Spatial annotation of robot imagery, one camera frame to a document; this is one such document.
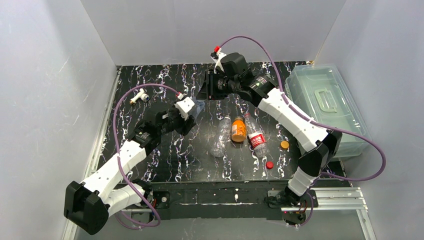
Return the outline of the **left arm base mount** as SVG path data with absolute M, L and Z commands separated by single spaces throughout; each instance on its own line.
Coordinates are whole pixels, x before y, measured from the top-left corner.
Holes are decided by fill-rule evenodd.
M 151 192 L 147 196 L 147 200 L 157 212 L 170 207 L 170 193 L 168 191 Z M 158 222 L 155 213 L 143 201 L 132 205 L 128 215 L 135 221 L 146 225 L 153 225 Z

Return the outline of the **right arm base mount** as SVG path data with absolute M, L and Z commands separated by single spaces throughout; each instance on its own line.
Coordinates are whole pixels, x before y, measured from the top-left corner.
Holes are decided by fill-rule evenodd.
M 287 194 L 284 190 L 269 190 L 264 202 L 268 207 L 280 209 L 286 226 L 300 228 L 312 217 L 315 208 L 319 206 L 316 192 L 306 191 L 302 196 Z

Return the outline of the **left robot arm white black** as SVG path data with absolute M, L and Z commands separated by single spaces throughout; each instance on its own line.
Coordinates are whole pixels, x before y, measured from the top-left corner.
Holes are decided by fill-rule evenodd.
M 109 217 L 130 205 L 142 202 L 151 186 L 134 180 L 116 188 L 127 173 L 142 162 L 161 143 L 163 135 L 176 131 L 185 136 L 196 124 L 196 106 L 183 110 L 174 105 L 156 114 L 155 122 L 141 120 L 120 150 L 95 173 L 65 190 L 64 216 L 90 235 L 98 233 Z

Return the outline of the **clear blue-tinted bottle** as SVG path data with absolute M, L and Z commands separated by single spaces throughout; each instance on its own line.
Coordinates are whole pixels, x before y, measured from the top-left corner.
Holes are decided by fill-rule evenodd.
M 204 110 L 205 108 L 205 100 L 203 99 L 196 99 L 195 97 L 192 98 L 192 101 L 194 102 L 194 107 L 191 110 L 191 115 L 196 119 L 199 114 Z

